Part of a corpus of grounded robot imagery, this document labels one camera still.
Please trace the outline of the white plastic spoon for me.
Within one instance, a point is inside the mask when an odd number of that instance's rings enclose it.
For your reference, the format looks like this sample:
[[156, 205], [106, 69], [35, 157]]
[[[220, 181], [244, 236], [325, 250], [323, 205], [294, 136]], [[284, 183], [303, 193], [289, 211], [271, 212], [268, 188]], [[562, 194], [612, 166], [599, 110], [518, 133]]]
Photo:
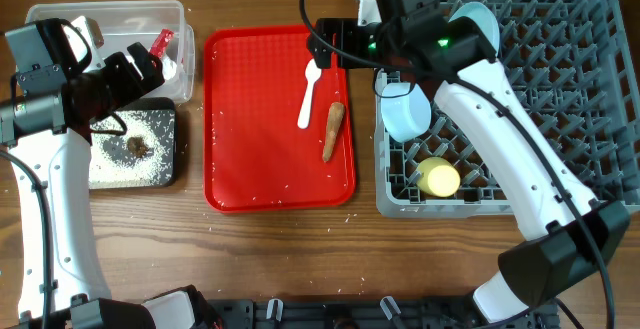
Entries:
[[306, 129], [309, 126], [313, 92], [315, 84], [321, 78], [321, 75], [322, 70], [317, 66], [316, 61], [311, 59], [305, 68], [306, 89], [297, 119], [299, 129]]

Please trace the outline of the large light blue plate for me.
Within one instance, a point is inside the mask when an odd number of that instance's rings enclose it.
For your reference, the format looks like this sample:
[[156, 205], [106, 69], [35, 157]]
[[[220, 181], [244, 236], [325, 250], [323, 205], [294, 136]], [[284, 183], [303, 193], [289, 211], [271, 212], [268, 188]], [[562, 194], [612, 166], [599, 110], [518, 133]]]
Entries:
[[496, 53], [500, 49], [500, 28], [496, 16], [481, 2], [469, 2], [461, 6], [449, 19], [453, 22], [459, 18], [466, 17], [475, 22], [489, 40]]

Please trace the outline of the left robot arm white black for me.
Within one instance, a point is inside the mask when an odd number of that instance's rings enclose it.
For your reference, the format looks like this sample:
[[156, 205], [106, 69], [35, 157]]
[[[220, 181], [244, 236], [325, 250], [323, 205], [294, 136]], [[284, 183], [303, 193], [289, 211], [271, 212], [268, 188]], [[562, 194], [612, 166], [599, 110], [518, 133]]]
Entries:
[[220, 328], [193, 286], [135, 304], [114, 300], [89, 202], [94, 124], [160, 87], [163, 63], [140, 43], [106, 58], [93, 34], [61, 18], [5, 33], [16, 64], [1, 105], [1, 155], [18, 185], [22, 328]]

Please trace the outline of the small light blue bowl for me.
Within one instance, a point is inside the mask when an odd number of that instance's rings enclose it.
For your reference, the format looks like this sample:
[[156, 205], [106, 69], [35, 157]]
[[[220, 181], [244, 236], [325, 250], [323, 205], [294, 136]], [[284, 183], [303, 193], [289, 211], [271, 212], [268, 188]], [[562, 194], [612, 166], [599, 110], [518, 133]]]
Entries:
[[418, 84], [387, 84], [380, 105], [384, 127], [396, 142], [410, 141], [430, 128], [431, 103]]

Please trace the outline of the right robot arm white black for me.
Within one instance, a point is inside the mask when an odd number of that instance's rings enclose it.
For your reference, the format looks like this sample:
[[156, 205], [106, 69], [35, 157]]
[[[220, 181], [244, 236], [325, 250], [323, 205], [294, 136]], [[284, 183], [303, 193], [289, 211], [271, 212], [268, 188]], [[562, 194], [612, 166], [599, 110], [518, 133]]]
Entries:
[[498, 57], [500, 29], [484, 3], [446, 16], [439, 0], [358, 0], [353, 43], [335, 44], [308, 23], [308, 48], [322, 66], [403, 72], [436, 79], [435, 102], [467, 136], [510, 202], [521, 244], [469, 297], [478, 328], [517, 320], [592, 274], [613, 294], [608, 264], [629, 224], [618, 201], [600, 201], [563, 163], [518, 100]]

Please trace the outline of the yellow cup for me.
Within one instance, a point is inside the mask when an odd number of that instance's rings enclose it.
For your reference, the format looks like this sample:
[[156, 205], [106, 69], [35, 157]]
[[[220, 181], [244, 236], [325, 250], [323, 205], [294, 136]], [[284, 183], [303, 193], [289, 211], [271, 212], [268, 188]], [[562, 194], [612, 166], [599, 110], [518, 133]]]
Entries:
[[460, 174], [447, 160], [430, 157], [421, 161], [416, 169], [420, 178], [416, 184], [423, 192], [436, 197], [450, 197], [461, 184]]

